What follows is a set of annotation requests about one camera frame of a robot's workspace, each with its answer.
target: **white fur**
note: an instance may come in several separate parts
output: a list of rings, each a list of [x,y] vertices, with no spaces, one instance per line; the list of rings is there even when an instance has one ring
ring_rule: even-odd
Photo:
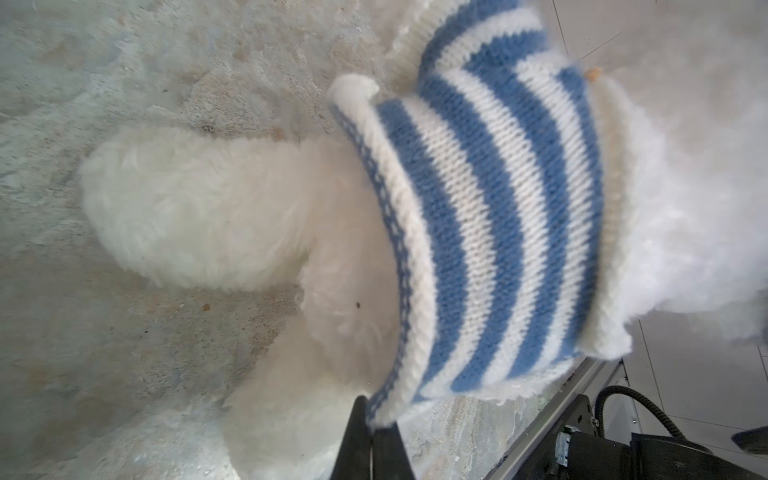
[[[662,146],[627,143],[626,319],[720,309],[692,320],[736,339],[766,319],[762,297],[740,303],[768,280],[768,13],[721,3],[670,4],[603,60],[655,130],[631,140]],[[125,130],[81,174],[85,213],[123,268],[181,286],[300,282],[303,316],[228,401],[225,434],[244,478],[327,473],[398,333],[394,259],[352,147]]]

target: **teddy bear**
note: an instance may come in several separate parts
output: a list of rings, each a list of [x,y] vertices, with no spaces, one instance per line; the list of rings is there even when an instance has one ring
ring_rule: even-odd
[[[583,356],[629,353],[627,323],[654,309],[763,334],[768,12],[658,10],[584,71],[524,2],[413,2],[393,14],[393,94],[331,85],[346,135],[126,127],[82,164],[124,269],[301,287],[227,400],[243,478],[328,475],[359,394],[372,429],[454,396],[537,395]]]

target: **tile floor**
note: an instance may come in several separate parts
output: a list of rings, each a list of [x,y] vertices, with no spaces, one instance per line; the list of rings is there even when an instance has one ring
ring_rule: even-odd
[[[587,66],[599,65],[601,49],[657,1],[537,0],[553,42]],[[632,388],[659,405],[694,442],[768,476],[768,456],[746,455],[730,441],[735,432],[768,425],[768,347],[708,339],[684,316],[667,313],[649,315],[631,329],[635,351],[624,364]],[[637,410],[644,432],[666,435],[648,411]]]

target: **black cable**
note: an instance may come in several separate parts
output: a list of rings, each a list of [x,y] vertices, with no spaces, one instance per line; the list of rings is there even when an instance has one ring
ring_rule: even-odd
[[[664,428],[667,429],[670,435],[676,439],[685,439],[685,435],[683,435],[677,425],[675,425],[674,422],[672,422],[672,420],[670,420],[670,418],[667,416],[667,414],[662,412],[655,403],[650,401],[648,398],[646,398],[646,396],[637,390],[633,390],[629,387],[621,385],[605,387],[600,393],[598,393],[598,397],[594,401],[594,419],[598,421],[597,429],[599,437],[603,439],[605,438],[605,427],[603,425],[603,407],[605,407],[605,401],[609,396],[615,393],[620,393],[621,395],[626,395],[632,399],[637,400],[638,403],[648,409],[648,412],[653,413],[654,417],[659,419],[661,425],[664,425]]]

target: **blue and white striped sweater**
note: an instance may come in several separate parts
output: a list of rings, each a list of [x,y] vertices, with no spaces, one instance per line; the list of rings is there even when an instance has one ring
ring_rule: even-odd
[[[374,107],[359,75],[329,91],[398,264],[401,339],[374,427],[422,399],[562,372],[595,288],[602,170],[584,80],[532,8],[454,3],[413,94]]]

